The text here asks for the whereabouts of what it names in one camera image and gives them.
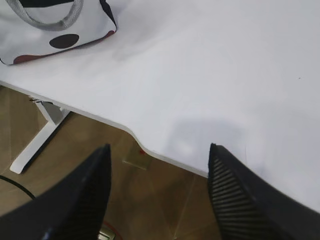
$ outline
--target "bag handle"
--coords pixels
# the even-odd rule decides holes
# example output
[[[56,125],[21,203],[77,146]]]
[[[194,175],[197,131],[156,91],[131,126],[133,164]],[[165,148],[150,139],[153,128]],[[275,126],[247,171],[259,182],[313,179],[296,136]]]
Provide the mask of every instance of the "bag handle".
[[[5,1],[23,21],[35,28],[46,31],[62,31],[71,27],[78,19],[84,5],[84,0],[74,0],[69,13],[62,20],[53,23],[43,23],[29,16],[19,0]]]

